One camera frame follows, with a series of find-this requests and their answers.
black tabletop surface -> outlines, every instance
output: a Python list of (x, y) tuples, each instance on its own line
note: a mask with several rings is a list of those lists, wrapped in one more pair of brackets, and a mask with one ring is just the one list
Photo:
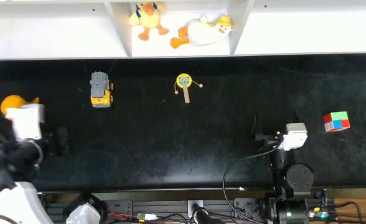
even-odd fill
[[(94, 71), (110, 74), (112, 109), (92, 108)], [(180, 73), (204, 84), (189, 104), (174, 94)], [(219, 188), (231, 162), (258, 153), (256, 111), (265, 134), (297, 112), (309, 137), (294, 155), (315, 187), (366, 187), (366, 54), (0, 62), (0, 103), (8, 95), (39, 97), (47, 122), (70, 133), (72, 153), (41, 164), (41, 191)], [(334, 111), (352, 127), (326, 133)], [(273, 187), (263, 158), (238, 164), (227, 185)]]

blue vest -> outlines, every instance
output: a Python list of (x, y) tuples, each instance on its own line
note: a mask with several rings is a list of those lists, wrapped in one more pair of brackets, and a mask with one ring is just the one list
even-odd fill
[[(155, 8), (155, 9), (157, 9), (157, 8), (158, 8), (158, 6), (157, 6), (157, 4), (156, 4), (155, 2), (153, 2), (153, 5), (152, 5), (152, 6), (154, 6), (154, 8)], [(140, 18), (140, 17), (141, 17), (141, 14), (140, 14), (139, 10), (140, 10), (140, 8), (139, 8), (139, 6), (136, 4), (136, 15), (138, 15), (138, 17)]]

duck's orange beak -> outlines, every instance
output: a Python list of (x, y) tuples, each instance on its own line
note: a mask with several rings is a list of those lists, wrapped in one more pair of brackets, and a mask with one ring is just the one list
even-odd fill
[(143, 7), (143, 10), (149, 16), (154, 14), (154, 7), (153, 7), (153, 4), (151, 4), (151, 3), (145, 4)]

rubik's cube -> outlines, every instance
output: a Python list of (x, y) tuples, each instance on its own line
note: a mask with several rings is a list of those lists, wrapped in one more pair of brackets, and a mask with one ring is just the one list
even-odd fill
[(327, 132), (341, 131), (350, 128), (346, 111), (329, 113), (325, 115), (323, 119), (324, 127)]

yellow and gray toy vehicle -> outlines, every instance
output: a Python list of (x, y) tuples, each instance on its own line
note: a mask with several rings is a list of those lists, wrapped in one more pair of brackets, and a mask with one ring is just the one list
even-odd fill
[(114, 85), (104, 72), (93, 72), (90, 80), (90, 101), (95, 108), (107, 108), (113, 103), (111, 91)]

